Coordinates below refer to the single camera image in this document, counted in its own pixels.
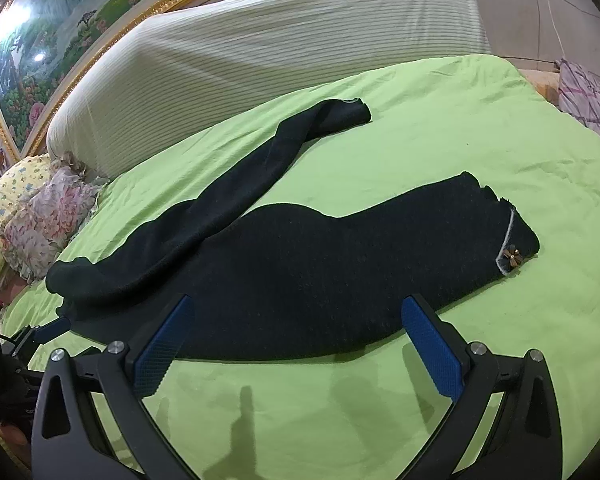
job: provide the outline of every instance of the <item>blue gripper pad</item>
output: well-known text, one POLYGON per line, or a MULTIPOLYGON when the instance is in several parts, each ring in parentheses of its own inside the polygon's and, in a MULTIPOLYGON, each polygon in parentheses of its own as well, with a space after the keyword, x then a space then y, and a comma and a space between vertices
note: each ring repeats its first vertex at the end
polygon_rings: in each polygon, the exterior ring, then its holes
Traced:
POLYGON ((193 315, 193 301, 189 296, 183 296, 144 347, 134 364, 133 390, 136 397, 141 399, 158 391, 158 386, 193 326, 193 315))
POLYGON ((67 317, 61 316, 58 319, 37 328, 33 341, 39 345, 45 345, 65 332, 69 332, 69 330, 71 330, 71 321, 69 321, 67 317))
POLYGON ((464 384, 460 361, 411 296, 402 302, 402 326, 416 347, 440 395, 456 402, 464 384))

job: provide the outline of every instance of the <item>tree painting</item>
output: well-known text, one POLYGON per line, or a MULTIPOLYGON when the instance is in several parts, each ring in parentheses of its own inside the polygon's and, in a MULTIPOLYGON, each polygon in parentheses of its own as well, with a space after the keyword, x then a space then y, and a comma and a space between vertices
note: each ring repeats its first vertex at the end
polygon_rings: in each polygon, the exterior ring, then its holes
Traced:
POLYGON ((0 37, 0 111, 18 150, 66 74, 141 0, 14 0, 28 19, 0 37))

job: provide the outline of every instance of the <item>metal screw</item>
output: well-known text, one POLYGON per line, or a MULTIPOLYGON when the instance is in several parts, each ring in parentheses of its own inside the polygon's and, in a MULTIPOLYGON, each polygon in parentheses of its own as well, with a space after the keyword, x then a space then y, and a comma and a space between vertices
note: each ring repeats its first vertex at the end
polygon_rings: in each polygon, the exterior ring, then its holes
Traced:
POLYGON ((64 350, 62 350, 61 348, 56 348, 51 352, 52 361, 59 361, 61 359, 64 359, 64 350))
POLYGON ((531 359, 533 361, 535 361, 536 363, 540 363, 542 362, 542 360, 544 360, 544 356, 542 355, 542 352, 539 350, 532 350, 531 352, 529 352, 529 357, 531 357, 531 359))
POLYGON ((122 341, 113 341, 107 346, 107 352, 110 354, 119 354, 125 349, 125 344, 122 341))
POLYGON ((485 355, 487 353, 487 345, 485 345, 484 343, 480 343, 479 341, 471 343, 469 349, 471 350, 472 354, 476 355, 485 355))

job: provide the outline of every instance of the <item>painted mural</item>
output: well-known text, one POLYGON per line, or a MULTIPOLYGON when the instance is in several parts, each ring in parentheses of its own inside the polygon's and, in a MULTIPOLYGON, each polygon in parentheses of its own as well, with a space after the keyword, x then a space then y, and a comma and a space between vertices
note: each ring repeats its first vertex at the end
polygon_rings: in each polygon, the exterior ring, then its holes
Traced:
POLYGON ((0 112, 21 151, 87 49, 141 0, 13 0, 0 16, 0 112))

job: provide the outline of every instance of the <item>plaid pillow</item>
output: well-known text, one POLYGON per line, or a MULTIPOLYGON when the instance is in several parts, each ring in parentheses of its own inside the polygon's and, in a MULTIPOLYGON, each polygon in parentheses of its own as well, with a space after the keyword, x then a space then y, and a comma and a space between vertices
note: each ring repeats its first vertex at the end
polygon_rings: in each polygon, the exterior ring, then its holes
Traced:
POLYGON ((560 68, 558 108, 575 117, 600 136, 600 81, 577 63, 562 58, 560 68))

